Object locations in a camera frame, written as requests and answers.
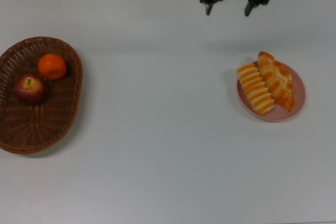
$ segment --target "wicker basket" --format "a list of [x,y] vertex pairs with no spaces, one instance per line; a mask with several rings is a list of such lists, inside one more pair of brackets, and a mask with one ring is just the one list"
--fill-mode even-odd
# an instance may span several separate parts
[[[27,106],[13,95],[16,79],[25,73],[39,75],[41,56],[63,56],[67,74],[49,81],[46,100],[39,106]],[[59,141],[70,129],[77,114],[82,64],[75,52],[62,40],[49,37],[25,39],[0,57],[0,148],[11,153],[28,154],[44,150]]]

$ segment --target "red apple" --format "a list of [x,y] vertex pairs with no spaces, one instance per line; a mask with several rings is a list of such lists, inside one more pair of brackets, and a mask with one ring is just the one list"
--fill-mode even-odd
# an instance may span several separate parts
[[24,74],[16,80],[14,96],[27,105],[38,105],[46,97],[44,80],[34,74]]

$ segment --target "white tabletop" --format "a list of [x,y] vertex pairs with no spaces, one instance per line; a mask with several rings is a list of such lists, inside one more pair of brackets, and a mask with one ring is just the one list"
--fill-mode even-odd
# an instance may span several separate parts
[[[70,43],[73,127],[33,155],[0,151],[0,223],[336,220],[336,0],[0,0],[0,51]],[[302,77],[283,123],[249,114],[235,69],[265,50]]]

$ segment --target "orange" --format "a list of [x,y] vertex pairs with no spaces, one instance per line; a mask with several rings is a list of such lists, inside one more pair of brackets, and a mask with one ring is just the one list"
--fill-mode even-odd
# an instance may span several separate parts
[[46,54],[38,62],[38,71],[42,76],[50,80],[63,77],[67,72],[67,65],[60,55]]

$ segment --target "bread roll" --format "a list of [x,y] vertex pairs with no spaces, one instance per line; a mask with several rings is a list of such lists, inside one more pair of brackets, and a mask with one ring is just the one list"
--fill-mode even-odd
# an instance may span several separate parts
[[264,114],[274,107],[274,100],[260,77],[256,66],[245,64],[237,69],[238,80],[247,102],[257,114]]
[[281,62],[263,51],[258,55],[258,69],[275,102],[291,111],[295,105],[291,73]]

